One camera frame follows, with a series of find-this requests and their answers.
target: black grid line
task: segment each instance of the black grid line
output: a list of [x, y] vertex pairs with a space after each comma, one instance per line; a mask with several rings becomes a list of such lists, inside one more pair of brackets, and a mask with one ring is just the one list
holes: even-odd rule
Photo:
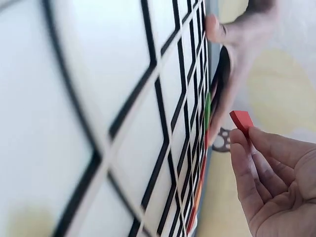
[[146, 227], [143, 227], [143, 233], [144, 233], [145, 236], [151, 237], [151, 234], [150, 234], [149, 231], [146, 229]]
[[117, 132], [119, 131], [119, 128], [123, 124], [123, 121], [130, 111], [132, 105], [136, 101], [139, 93], [143, 89], [144, 85], [146, 84], [148, 78], [150, 77], [151, 73], [153, 72], [154, 68], [157, 65], [157, 58], [155, 53], [155, 45], [154, 45], [154, 37], [153, 37], [153, 31], [151, 26], [151, 20], [150, 20], [150, 14], [148, 9], [148, 3], [147, 0], [141, 0], [142, 10], [143, 10], [143, 18], [144, 18], [144, 24], [145, 24], [145, 30], [146, 30], [146, 37], [147, 37], [147, 43], [148, 43], [148, 50], [149, 50], [149, 56], [150, 56], [150, 64], [147, 68], [146, 72], [136, 85], [135, 89], [129, 96], [129, 98], [126, 100], [125, 104], [123, 105], [122, 109], [118, 113], [115, 121], [110, 127], [110, 137], [112, 139], [115, 138]]
[[177, 221], [180, 217], [180, 201], [179, 201], [179, 197], [178, 197], [178, 191], [176, 191], [175, 199], [176, 199], [176, 203], [177, 203], [177, 210], [176, 210], [176, 214], [174, 215], [174, 218], [173, 218], [169, 237], [173, 237], [173, 233], [175, 231]]
[[184, 104], [184, 121], [185, 121], [185, 129], [186, 129], [186, 138], [184, 140], [183, 148], [180, 154], [179, 162], [177, 165], [177, 173], [180, 174], [183, 160], [186, 154], [186, 150], [188, 149], [189, 139], [190, 139], [190, 129], [189, 129], [189, 117], [188, 117], [188, 101]]
[[202, 32], [201, 32], [201, 22], [200, 22], [200, 16], [199, 16], [199, 8], [197, 9], [197, 33], [198, 33], [198, 45], [197, 45], [197, 53], [198, 49], [200, 48], [202, 44]]
[[188, 160], [187, 160], [188, 170], [187, 170], [186, 177], [184, 179], [184, 183], [183, 183], [181, 194], [180, 194], [181, 202], [183, 202], [183, 200], [184, 200], [184, 196], [185, 196], [185, 193], [187, 190], [187, 186], [189, 183], [189, 177], [190, 177], [190, 173], [191, 173], [191, 169], [192, 169], [192, 158], [191, 158], [190, 149], [188, 149], [188, 151], [187, 151], [187, 158], [188, 158]]
[[181, 111], [181, 108], [182, 108], [183, 100], [184, 100], [184, 97], [185, 97], [185, 94], [186, 94], [186, 91], [187, 91], [187, 89], [186, 89], [186, 74], [185, 74], [185, 70], [184, 70], [184, 55], [183, 55], [183, 48], [182, 48], [182, 40], [181, 39], [178, 41], [177, 46], [178, 46], [179, 66], [180, 66], [180, 77], [181, 77], [182, 90], [181, 90], [181, 95], [180, 95], [180, 99], [178, 101], [176, 110], [175, 110], [174, 115], [173, 115], [172, 120], [171, 120], [171, 131], [172, 132], [174, 131], [176, 122], [178, 120], [178, 117], [179, 117], [179, 114], [180, 114], [180, 111]]
[[195, 2], [193, 3], [193, 8], [197, 5], [198, 0], [195, 0]]
[[193, 69], [194, 69], [194, 65], [196, 63], [196, 50], [195, 50], [194, 32], [193, 32], [193, 19], [190, 21], [189, 25], [190, 25], [190, 36], [191, 36], [192, 64], [190, 66], [189, 73], [188, 73], [188, 78], [187, 78], [188, 85], [190, 83], [190, 80], [191, 80], [191, 77], [192, 77], [192, 73], [193, 73]]
[[207, 93], [208, 93], [208, 81], [205, 80], [205, 98], [207, 96]]
[[198, 79], [197, 79], [197, 72], [194, 73], [194, 107], [193, 107], [193, 111], [192, 114], [190, 115], [190, 127], [193, 126], [194, 123], [194, 118], [195, 118], [195, 114], [197, 112], [197, 108], [198, 108]]
[[128, 237], [136, 237], [139, 227], [140, 222], [135, 218], [132, 224], [132, 228], [129, 231]]
[[80, 206], [84, 194], [88, 189], [99, 165], [101, 163], [101, 158], [98, 156], [96, 152], [93, 153], [91, 161], [85, 170], [83, 176], [81, 177], [79, 184], [77, 185], [74, 193], [72, 194], [70, 201], [68, 202], [62, 217], [57, 224], [56, 229], [54, 230], [53, 237], [64, 236], [67, 232], [75, 214]]
[[191, 200], [191, 196], [192, 196], [192, 175], [191, 175], [191, 171], [190, 171], [190, 175], [189, 175], [189, 193], [188, 193], [188, 198], [187, 198], [187, 202], [186, 205], [184, 207], [184, 215], [186, 216], [187, 211], [188, 211], [188, 207], [189, 207], [189, 203]]
[[204, 62], [203, 62], [203, 69], [206, 68], [206, 62], [207, 62], [207, 40], [206, 40], [206, 37], [204, 38], [204, 55], [205, 55], [205, 57], [204, 57]]
[[160, 84], [159, 78], [155, 82], [155, 89], [156, 89], [156, 96], [157, 96], [157, 101], [158, 101], [158, 108], [159, 108], [160, 121], [161, 121], [164, 140], [163, 140], [163, 145], [162, 145], [161, 151], [159, 153], [157, 162], [155, 164], [153, 173], [149, 179], [148, 186], [146, 188], [145, 194], [144, 194], [143, 199], [142, 199], [142, 207], [145, 210], [148, 206], [149, 199], [150, 199], [152, 192], [154, 190], [154, 186], [155, 186], [155, 183], [157, 181], [157, 178], [158, 178], [165, 154], [167, 152], [168, 144], [169, 144], [168, 128], [167, 128], [164, 107], [163, 107], [162, 91], [161, 91], [161, 84]]
[[201, 3], [201, 10], [202, 10], [202, 30], [205, 32], [205, 12], [204, 12], [204, 2]]
[[179, 8], [178, 8], [177, 0], [172, 0], [172, 6], [173, 6], [173, 16], [174, 16], [175, 29], [172, 32], [171, 36], [168, 38], [167, 42], [161, 48], [160, 52], [161, 52], [162, 56], [166, 52], [166, 50], [169, 48], [174, 37], [177, 35], [177, 33], [180, 30]]
[[179, 230], [178, 230], [178, 233], [177, 233], [177, 237], [179, 237], [181, 233], [184, 234], [184, 232], [183, 232], [184, 226], [183, 226], [182, 218], [180, 217], [179, 220], [180, 220], [180, 226], [179, 226]]
[[186, 204], [186, 207], [184, 209], [184, 212], [186, 213], [185, 216], [188, 214], [187, 216], [187, 219], [186, 219], [186, 222], [185, 222], [185, 227], [187, 228], [188, 227], [188, 223], [189, 223], [189, 220], [190, 220], [190, 215], [191, 215], [191, 212], [192, 212], [192, 209], [193, 209], [193, 197], [192, 197], [192, 188], [190, 190], [190, 196], [188, 197], [187, 199], [187, 204]]
[[111, 170], [108, 171], [107, 178], [112, 184], [113, 188], [116, 191], [116, 194], [118, 194], [119, 199], [124, 203], [124, 206], [128, 209], [128, 212], [134, 217], [134, 221], [132, 224], [132, 227], [129, 231], [128, 237], [136, 237], [138, 233], [138, 229], [140, 227], [140, 221], [136, 218], [135, 213], [133, 212], [131, 206], [129, 205], [125, 195], [123, 194], [122, 190], [120, 189], [117, 181], [115, 180]]
[[71, 103], [73, 105], [73, 108], [78, 116], [78, 119], [81, 123], [81, 126], [84, 130], [84, 133], [85, 133], [86, 137], [88, 138], [88, 141], [92, 145], [93, 150], [95, 150], [98, 153], [98, 155], [101, 156], [101, 154], [99, 153], [99, 151], [97, 149], [97, 145], [96, 145], [97, 143], [93, 138], [91, 129], [88, 125], [88, 122], [86, 121], [86, 119], [84, 117], [83, 109], [80, 106], [78, 97], [77, 97], [76, 92], [73, 88], [72, 79], [71, 79], [69, 70], [66, 67], [65, 57], [64, 57], [62, 47], [60, 44], [60, 39], [59, 39], [58, 34], [57, 34], [54, 14], [51, 10], [52, 9], [51, 1], [50, 0], [42, 0], [42, 6], [43, 6], [43, 13], [44, 13], [47, 31], [48, 31], [48, 34], [50, 37], [50, 42], [53, 46], [53, 51], [54, 51], [54, 54], [56, 57], [59, 71], [60, 71], [62, 79], [63, 79], [63, 83], [67, 89], [68, 96], [69, 96]]
[[77, 117], [79, 119], [79, 122], [83, 128], [83, 131], [89, 141], [89, 143], [92, 146], [93, 149], [93, 155], [91, 158], [91, 161], [86, 168], [83, 176], [81, 177], [81, 180], [79, 181], [79, 184], [77, 185], [73, 195], [71, 196], [70, 201], [68, 202], [64, 213], [62, 214], [62, 217], [57, 224], [56, 229], [54, 230], [54, 233], [52, 236], [54, 237], [60, 237], [64, 236], [76, 214], [76, 211], [78, 207], [80, 206], [83, 197], [89, 187], [89, 184], [92, 182], [93, 177], [96, 174], [96, 171], [101, 163], [101, 155], [99, 151], [97, 150], [96, 141], [93, 138], [92, 132], [90, 130], [90, 127], [88, 125], [88, 122], [86, 121], [83, 113], [83, 109], [80, 107], [77, 95], [75, 93], [75, 90], [72, 86], [72, 80], [69, 74], [69, 71], [66, 67], [64, 54], [62, 52], [60, 39], [57, 34], [56, 30], [56, 24], [54, 19], [54, 14], [51, 10], [51, 2], [50, 0], [43, 0], [42, 1], [42, 10], [44, 14], [44, 19], [46, 22], [47, 27], [47, 33], [50, 38], [50, 42], [53, 47], [53, 51], [56, 57], [56, 61], [59, 67], [59, 71], [61, 73], [61, 76], [63, 78], [63, 82], [65, 85], [65, 88], [68, 92], [69, 99], [73, 105], [73, 108], [75, 110], [75, 113], [77, 114]]
[[194, 157], [195, 152], [197, 150], [197, 145], [198, 145], [198, 136], [199, 136], [199, 125], [198, 125], [198, 113], [196, 115], [196, 137], [194, 139], [194, 144], [193, 144], [193, 148], [192, 148], [192, 157]]
[[190, 13], [192, 12], [191, 0], [187, 0], [188, 13], [183, 17], [182, 24], [188, 19]]
[[199, 85], [198, 85], [198, 94], [200, 95], [201, 93], [201, 89], [202, 89], [202, 86], [203, 86], [203, 81], [204, 81], [204, 70], [203, 70], [203, 56], [202, 56], [202, 50], [201, 49], [201, 53], [199, 55], [199, 66], [200, 66], [200, 81], [199, 81]]
[[196, 181], [195, 186], [194, 186], [194, 197], [195, 197], [196, 194], [197, 194], [197, 187], [198, 187], [199, 173], [200, 173], [200, 170], [199, 170], [199, 162], [197, 162], [197, 163], [198, 163], [198, 166], [197, 166], [197, 173], [196, 173], [197, 181]]
[[169, 152], [168, 163], [169, 163], [169, 170], [170, 170], [170, 174], [171, 174], [171, 188], [170, 188], [169, 195], [168, 195], [168, 198], [167, 198], [167, 202], [166, 202], [166, 205], [164, 207], [164, 210], [163, 210], [163, 213], [162, 213], [159, 225], [158, 225], [158, 229], [157, 229], [157, 234], [160, 235], [160, 236], [161, 236], [163, 227], [165, 225], [165, 222], [167, 220], [168, 213], [169, 213], [169, 210], [170, 210], [170, 206], [171, 206], [172, 200], [174, 198], [174, 194], [175, 194], [176, 186], [177, 186], [177, 184], [176, 184], [176, 177], [175, 177], [175, 174], [174, 174], [174, 167], [173, 167], [171, 152]]
[[197, 147], [197, 160], [196, 160], [195, 164], [192, 164], [192, 165], [194, 165], [193, 177], [195, 177], [197, 174], [198, 163], [199, 163], [199, 147]]
[[201, 91], [201, 100], [202, 100], [202, 108], [201, 108], [201, 113], [199, 115], [199, 123], [202, 124], [202, 120], [203, 120], [203, 114], [204, 114], [204, 107], [205, 107], [205, 99], [204, 99], [204, 88], [202, 88]]
[[21, 0], [9, 0], [2, 4], [0, 4], [0, 13], [9, 9], [11, 6], [15, 5], [16, 3], [20, 2]]

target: red wooden tile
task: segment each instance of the red wooden tile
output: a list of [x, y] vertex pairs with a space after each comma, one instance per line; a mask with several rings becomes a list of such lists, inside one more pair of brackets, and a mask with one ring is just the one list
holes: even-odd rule
[[247, 111], [231, 111], [230, 116], [239, 130], [248, 137], [248, 130], [253, 127], [253, 122]]

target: yellow floor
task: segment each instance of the yellow floor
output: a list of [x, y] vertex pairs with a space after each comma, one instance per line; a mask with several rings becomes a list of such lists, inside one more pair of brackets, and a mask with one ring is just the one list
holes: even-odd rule
[[[247, 3], [219, 0], [220, 20], [233, 21]], [[286, 2], [278, 30], [233, 106], [249, 111], [255, 125], [265, 131], [311, 142], [316, 142], [315, 8], [310, 0]], [[224, 125], [232, 127], [231, 122]], [[230, 153], [213, 152], [207, 179], [197, 237], [250, 237]]]

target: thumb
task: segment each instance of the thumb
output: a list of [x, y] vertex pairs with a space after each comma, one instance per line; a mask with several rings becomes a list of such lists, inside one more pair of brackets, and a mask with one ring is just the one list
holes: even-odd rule
[[301, 142], [280, 135], [265, 133], [258, 128], [249, 128], [249, 137], [254, 147], [266, 157], [273, 157], [281, 163], [295, 168], [304, 155], [314, 150], [315, 144]]
[[224, 45], [236, 42], [240, 32], [235, 23], [221, 24], [214, 14], [206, 17], [205, 30], [209, 41]]

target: wooden block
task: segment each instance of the wooden block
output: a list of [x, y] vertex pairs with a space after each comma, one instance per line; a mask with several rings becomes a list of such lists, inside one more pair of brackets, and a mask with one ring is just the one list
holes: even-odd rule
[[197, 202], [196, 202], [196, 209], [198, 210], [198, 206], [199, 206], [199, 201], [201, 200], [201, 195], [202, 195], [202, 180], [199, 184], [199, 189], [198, 189], [198, 193], [197, 193]]
[[205, 170], [206, 170], [206, 155], [204, 155], [204, 157], [203, 157], [203, 162], [202, 162], [202, 167], [201, 167], [200, 179], [202, 180], [202, 182], [204, 181]]
[[247, 111], [231, 111], [230, 116], [239, 130], [248, 137], [248, 130], [253, 127], [253, 122]]
[[204, 135], [204, 148], [207, 153], [207, 148], [208, 148], [208, 130], [206, 130], [205, 135]]
[[196, 214], [197, 214], [197, 209], [196, 209], [196, 207], [193, 207], [193, 209], [191, 211], [191, 216], [190, 216], [190, 219], [189, 219], [188, 228], [187, 228], [187, 235], [189, 234], [189, 232], [192, 229], [192, 225], [194, 223], [194, 219], [196, 217]]
[[206, 96], [205, 114], [204, 114], [204, 129], [205, 129], [205, 131], [208, 130], [210, 116], [211, 116], [211, 96], [210, 96], [210, 93], [208, 92], [207, 96]]

